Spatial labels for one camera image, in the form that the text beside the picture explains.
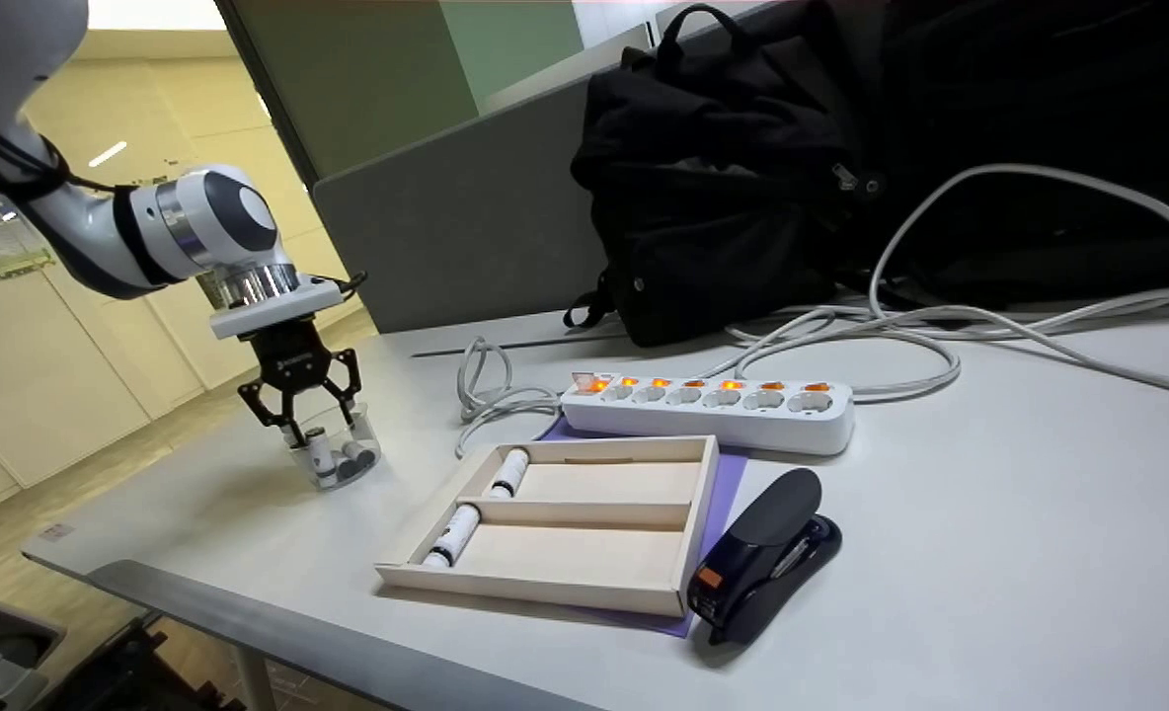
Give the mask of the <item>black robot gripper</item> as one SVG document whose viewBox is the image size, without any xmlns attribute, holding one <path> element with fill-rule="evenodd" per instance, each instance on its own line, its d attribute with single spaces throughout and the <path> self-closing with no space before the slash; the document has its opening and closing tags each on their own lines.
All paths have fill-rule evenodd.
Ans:
<svg viewBox="0 0 1169 711">
<path fill-rule="evenodd" d="M 307 449 L 311 435 L 295 418 L 295 395 L 323 385 L 351 439 L 360 439 L 360 363 L 351 346 L 332 350 L 307 316 L 248 333 L 257 374 L 239 385 L 247 406 L 289 435 L 294 449 Z"/>
</svg>

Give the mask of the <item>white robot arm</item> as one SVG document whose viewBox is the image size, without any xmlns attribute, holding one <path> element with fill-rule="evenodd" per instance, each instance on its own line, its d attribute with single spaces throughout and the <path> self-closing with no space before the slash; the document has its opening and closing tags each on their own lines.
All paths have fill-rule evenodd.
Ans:
<svg viewBox="0 0 1169 711">
<path fill-rule="evenodd" d="M 370 453 L 354 350 L 332 350 L 318 316 L 349 299 L 337 277 L 289 258 L 273 206 L 239 166 L 108 181 L 79 173 L 27 97 L 82 48 L 93 0 L 0 0 L 0 197 L 86 288 L 136 299 L 197 280 L 212 337 L 247 338 L 257 374 L 241 403 L 318 464 Z"/>
</svg>

